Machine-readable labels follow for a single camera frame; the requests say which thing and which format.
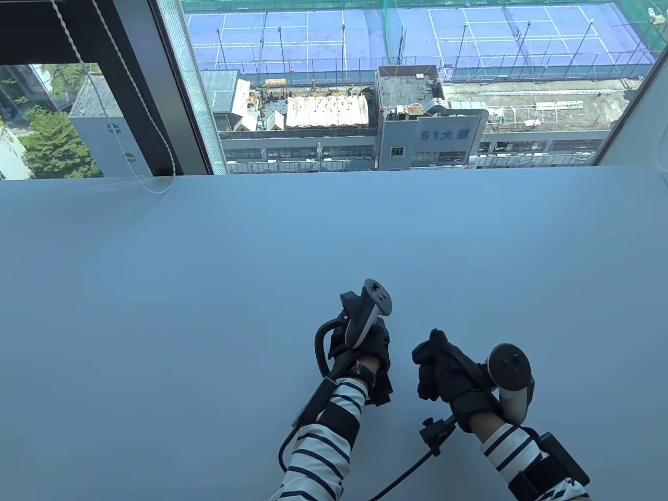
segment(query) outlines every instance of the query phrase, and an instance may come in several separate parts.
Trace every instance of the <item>blue tennis court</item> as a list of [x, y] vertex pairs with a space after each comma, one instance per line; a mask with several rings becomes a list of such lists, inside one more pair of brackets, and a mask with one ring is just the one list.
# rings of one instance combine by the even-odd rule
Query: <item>blue tennis court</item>
[[404, 59], [436, 64], [446, 75], [455, 67], [479, 71], [488, 66], [568, 66], [572, 62], [591, 67], [655, 61], [614, 3], [435, 7], [400, 9], [399, 14], [407, 27]]
[[434, 64], [446, 79], [455, 72], [494, 77], [507, 68], [530, 77], [541, 68], [555, 78], [564, 68], [570, 77], [605, 77], [612, 69], [639, 75], [659, 53], [648, 50], [614, 3], [397, 12], [397, 33], [385, 34], [378, 9], [192, 13], [186, 20], [202, 69], [248, 74], [283, 73], [284, 58], [292, 73], [374, 70], [397, 60], [398, 53], [387, 54], [385, 38], [399, 41], [402, 27], [403, 64]]
[[202, 69], [245, 73], [283, 73], [284, 56], [285, 70], [295, 73], [375, 69], [385, 57], [382, 24], [368, 18], [362, 10], [186, 16]]

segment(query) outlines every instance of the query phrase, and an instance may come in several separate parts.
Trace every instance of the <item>striped shirt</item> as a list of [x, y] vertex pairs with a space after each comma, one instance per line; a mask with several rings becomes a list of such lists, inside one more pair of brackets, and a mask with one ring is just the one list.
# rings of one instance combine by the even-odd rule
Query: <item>striped shirt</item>
[[[354, 379], [338, 379], [337, 384], [330, 402], [348, 411], [359, 422], [367, 390]], [[269, 500], [339, 501], [343, 479], [350, 473], [351, 449], [346, 439], [321, 424], [303, 426], [297, 434], [283, 483]], [[482, 444], [481, 450], [507, 482], [542, 454], [526, 432], [510, 424], [497, 430]], [[538, 497], [540, 501], [588, 499], [585, 489], [570, 479]]]

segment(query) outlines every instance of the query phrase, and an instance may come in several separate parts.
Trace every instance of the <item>hand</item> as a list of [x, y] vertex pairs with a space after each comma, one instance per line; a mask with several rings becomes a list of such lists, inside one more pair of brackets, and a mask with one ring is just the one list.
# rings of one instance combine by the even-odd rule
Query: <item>hand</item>
[[[378, 317], [369, 328], [367, 337], [362, 344], [355, 348], [359, 352], [357, 359], [370, 369], [374, 374], [386, 374], [389, 369], [389, 332], [382, 318]], [[332, 332], [329, 342], [328, 358], [336, 359], [349, 351], [350, 348], [345, 345], [345, 327], [337, 327]]]
[[479, 412], [501, 414], [477, 363], [448, 341], [446, 334], [432, 329], [429, 341], [413, 350], [413, 362], [420, 366], [417, 394], [420, 398], [450, 404], [460, 428], [471, 433], [471, 417]]
[[[389, 332], [382, 318], [377, 318], [362, 344], [353, 351], [357, 360], [375, 374], [375, 382], [369, 390], [369, 401], [375, 405], [383, 405], [389, 401], [392, 384], [389, 382]], [[350, 351], [345, 344], [345, 327], [337, 327], [332, 332], [328, 358], [334, 358], [334, 366], [344, 360], [344, 353]]]

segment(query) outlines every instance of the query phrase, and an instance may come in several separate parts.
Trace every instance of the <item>building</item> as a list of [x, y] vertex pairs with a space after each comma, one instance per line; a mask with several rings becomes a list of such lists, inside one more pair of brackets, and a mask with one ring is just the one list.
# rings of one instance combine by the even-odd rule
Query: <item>building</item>
[[[237, 70], [201, 74], [231, 174], [587, 165], [640, 85], [446, 84], [428, 65], [380, 67], [373, 83], [345, 86], [268, 79], [260, 88]], [[146, 175], [104, 78], [94, 79]], [[88, 82], [70, 117], [104, 175], [128, 175]]]
[[[128, 163], [137, 177], [150, 177], [151, 170], [104, 76], [99, 73], [93, 74], [91, 80], [102, 99], [102, 104], [97, 97], [96, 89], [87, 79], [69, 113], [72, 125], [81, 136], [104, 177], [131, 176]], [[109, 116], [109, 120], [104, 116], [104, 112]], [[122, 158], [118, 141], [123, 145], [128, 162], [118, 161], [119, 157]]]
[[258, 88], [238, 71], [201, 74], [231, 174], [375, 168], [372, 84]]
[[[228, 90], [208, 89], [216, 122], [226, 127], [219, 133], [230, 173], [587, 165], [640, 86], [627, 79], [446, 84], [434, 66], [387, 66], [368, 86], [249, 86], [242, 100], [258, 117], [250, 130], [235, 128], [240, 119], [228, 111], [241, 76], [203, 71], [205, 87], [208, 73], [234, 73]], [[216, 111], [216, 92], [228, 96], [226, 113]], [[267, 129], [290, 96], [339, 94], [367, 97], [368, 126]]]

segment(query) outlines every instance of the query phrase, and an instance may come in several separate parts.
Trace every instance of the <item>tree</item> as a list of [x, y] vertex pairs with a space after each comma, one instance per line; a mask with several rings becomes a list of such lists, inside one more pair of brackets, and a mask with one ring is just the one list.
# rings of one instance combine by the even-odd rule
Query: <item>tree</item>
[[[46, 64], [44, 67], [51, 76], [52, 98], [68, 103], [74, 101], [86, 79], [86, 71], [81, 64]], [[93, 63], [88, 67], [91, 73], [100, 73], [97, 64]]]
[[35, 106], [25, 113], [31, 134], [20, 138], [35, 179], [99, 178], [102, 173], [67, 113]]

